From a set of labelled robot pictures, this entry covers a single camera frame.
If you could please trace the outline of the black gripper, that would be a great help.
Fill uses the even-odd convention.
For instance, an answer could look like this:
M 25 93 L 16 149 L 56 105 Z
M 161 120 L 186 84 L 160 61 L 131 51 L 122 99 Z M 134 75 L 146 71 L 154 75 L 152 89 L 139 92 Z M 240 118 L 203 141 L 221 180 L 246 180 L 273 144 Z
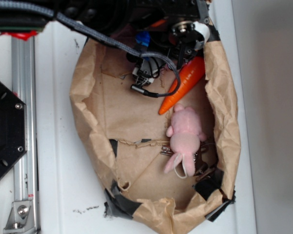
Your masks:
M 172 25 L 168 32 L 150 32 L 149 47 L 136 43 L 134 49 L 139 52 L 158 52 L 169 57 L 180 69 L 185 63 L 203 52 L 203 47 L 210 37 L 210 29 L 198 21 L 182 21 Z M 150 85 L 160 75 L 160 70 L 167 63 L 156 57 L 139 58 L 127 54 L 128 61 L 135 63 L 132 88 Z

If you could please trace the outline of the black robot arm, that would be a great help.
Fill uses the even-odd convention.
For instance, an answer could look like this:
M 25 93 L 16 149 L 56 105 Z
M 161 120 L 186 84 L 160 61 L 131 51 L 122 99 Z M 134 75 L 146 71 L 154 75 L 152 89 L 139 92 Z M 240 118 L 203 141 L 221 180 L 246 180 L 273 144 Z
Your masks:
M 126 26 L 136 30 L 138 54 L 128 53 L 127 58 L 136 64 L 132 89 L 140 93 L 165 65 L 158 54 L 181 68 L 210 37 L 204 0 L 0 0 L 0 34 L 26 39 L 64 18 L 106 36 Z

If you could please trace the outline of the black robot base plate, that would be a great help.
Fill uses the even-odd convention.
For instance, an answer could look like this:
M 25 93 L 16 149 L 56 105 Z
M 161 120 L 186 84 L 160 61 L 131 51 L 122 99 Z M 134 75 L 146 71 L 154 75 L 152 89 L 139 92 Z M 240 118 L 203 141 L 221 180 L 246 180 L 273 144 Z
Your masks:
M 26 104 L 0 82 L 0 180 L 26 153 Z

